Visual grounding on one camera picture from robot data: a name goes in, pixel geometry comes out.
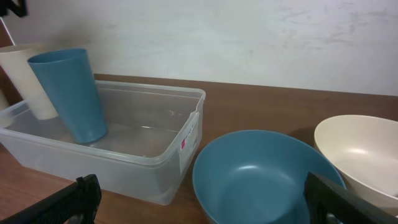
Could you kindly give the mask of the blue cup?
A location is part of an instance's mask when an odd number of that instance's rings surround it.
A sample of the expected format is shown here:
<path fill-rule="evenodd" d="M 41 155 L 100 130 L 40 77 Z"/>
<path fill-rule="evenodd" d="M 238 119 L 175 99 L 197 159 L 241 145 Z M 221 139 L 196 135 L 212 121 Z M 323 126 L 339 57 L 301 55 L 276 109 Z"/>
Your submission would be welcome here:
<path fill-rule="evenodd" d="M 93 142 L 108 132 L 86 49 L 46 52 L 27 63 L 76 142 Z"/>

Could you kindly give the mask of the cream cup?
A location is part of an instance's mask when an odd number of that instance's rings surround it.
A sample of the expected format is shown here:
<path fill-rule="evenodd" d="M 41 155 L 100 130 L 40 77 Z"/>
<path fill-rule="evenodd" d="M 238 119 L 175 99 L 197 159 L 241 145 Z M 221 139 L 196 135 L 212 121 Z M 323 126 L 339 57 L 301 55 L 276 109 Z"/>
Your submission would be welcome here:
<path fill-rule="evenodd" d="M 27 60 L 45 52 L 42 44 L 20 44 L 1 47 L 1 67 L 21 97 L 39 120 L 58 116 Z"/>
<path fill-rule="evenodd" d="M 0 110 L 5 110 L 8 107 L 10 107 L 10 104 L 7 100 L 7 98 L 5 97 L 4 93 L 2 90 L 0 90 Z"/>

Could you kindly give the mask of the cream bowl upper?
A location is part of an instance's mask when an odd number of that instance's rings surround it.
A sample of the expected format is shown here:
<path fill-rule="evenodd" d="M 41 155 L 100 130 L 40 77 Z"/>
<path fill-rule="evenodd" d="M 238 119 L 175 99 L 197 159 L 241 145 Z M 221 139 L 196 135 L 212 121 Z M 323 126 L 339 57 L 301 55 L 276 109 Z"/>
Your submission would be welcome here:
<path fill-rule="evenodd" d="M 333 116 L 316 126 L 314 141 L 351 193 L 397 216 L 397 121 Z"/>

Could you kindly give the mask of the blue bowl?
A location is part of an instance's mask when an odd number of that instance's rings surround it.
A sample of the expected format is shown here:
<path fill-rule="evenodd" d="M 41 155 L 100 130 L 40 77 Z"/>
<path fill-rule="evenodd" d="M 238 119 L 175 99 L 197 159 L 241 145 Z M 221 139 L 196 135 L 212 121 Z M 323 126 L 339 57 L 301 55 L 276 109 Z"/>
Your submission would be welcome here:
<path fill-rule="evenodd" d="M 346 186 L 308 144 L 273 131 L 236 131 L 201 150 L 193 188 L 210 223 L 310 223 L 303 194 L 309 172 Z"/>

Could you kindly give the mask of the cream cup left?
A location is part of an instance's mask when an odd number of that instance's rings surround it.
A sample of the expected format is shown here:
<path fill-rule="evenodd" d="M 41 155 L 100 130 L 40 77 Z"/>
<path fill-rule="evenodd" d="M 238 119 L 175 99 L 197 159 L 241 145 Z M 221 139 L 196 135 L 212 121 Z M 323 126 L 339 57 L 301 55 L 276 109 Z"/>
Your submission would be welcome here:
<path fill-rule="evenodd" d="M 7 100 L 7 98 L 5 97 L 4 93 L 2 90 L 0 90 L 0 110 L 5 110 L 8 107 L 10 107 L 10 104 Z"/>

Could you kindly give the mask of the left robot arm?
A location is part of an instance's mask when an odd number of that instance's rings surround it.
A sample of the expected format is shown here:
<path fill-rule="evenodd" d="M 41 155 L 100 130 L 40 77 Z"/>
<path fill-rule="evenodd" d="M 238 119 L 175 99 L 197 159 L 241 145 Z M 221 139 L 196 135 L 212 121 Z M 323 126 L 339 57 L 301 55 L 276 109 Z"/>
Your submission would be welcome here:
<path fill-rule="evenodd" d="M 25 17 L 28 15 L 26 0 L 1 0 L 0 2 L 0 16 L 8 16 L 9 11 L 13 12 L 18 17 Z"/>

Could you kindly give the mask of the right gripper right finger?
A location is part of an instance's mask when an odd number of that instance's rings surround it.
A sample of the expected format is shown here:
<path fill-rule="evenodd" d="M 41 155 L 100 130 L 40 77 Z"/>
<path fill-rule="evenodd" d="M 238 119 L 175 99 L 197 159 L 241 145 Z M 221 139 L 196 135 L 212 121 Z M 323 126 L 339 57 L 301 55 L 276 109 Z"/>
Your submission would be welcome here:
<path fill-rule="evenodd" d="M 311 223 L 397 224 L 397 218 L 349 193 L 340 185 L 312 172 L 305 180 L 304 196 Z"/>

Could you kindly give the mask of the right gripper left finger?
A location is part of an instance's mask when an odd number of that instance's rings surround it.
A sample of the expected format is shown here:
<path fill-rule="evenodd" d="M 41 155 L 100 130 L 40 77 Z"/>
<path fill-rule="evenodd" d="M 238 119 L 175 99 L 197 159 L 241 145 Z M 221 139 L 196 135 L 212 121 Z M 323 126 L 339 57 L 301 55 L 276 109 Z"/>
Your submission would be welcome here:
<path fill-rule="evenodd" d="M 90 174 L 77 178 L 76 182 L 64 189 L 1 220 L 1 224 L 94 224 L 101 197 L 101 188 L 97 176 Z"/>

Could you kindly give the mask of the clear plastic storage container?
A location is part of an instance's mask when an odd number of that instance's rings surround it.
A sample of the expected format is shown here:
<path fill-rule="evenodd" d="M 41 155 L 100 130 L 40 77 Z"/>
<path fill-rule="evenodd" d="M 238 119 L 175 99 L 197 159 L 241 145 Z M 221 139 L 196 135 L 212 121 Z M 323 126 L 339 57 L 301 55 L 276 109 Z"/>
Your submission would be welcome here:
<path fill-rule="evenodd" d="M 77 144 L 58 117 L 37 119 L 24 100 L 1 111 L 1 143 L 20 165 L 168 205 L 199 147 L 206 94 L 197 88 L 98 81 L 108 132 Z"/>

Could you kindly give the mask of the cream cup back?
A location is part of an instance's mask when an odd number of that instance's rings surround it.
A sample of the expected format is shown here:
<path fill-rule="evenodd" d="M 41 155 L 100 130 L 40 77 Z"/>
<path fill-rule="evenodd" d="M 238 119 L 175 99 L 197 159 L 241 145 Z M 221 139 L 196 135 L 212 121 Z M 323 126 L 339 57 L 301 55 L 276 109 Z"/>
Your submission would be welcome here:
<path fill-rule="evenodd" d="M 45 52 L 42 44 L 20 44 L 1 47 L 1 67 L 21 97 L 39 120 L 58 116 L 27 60 Z"/>

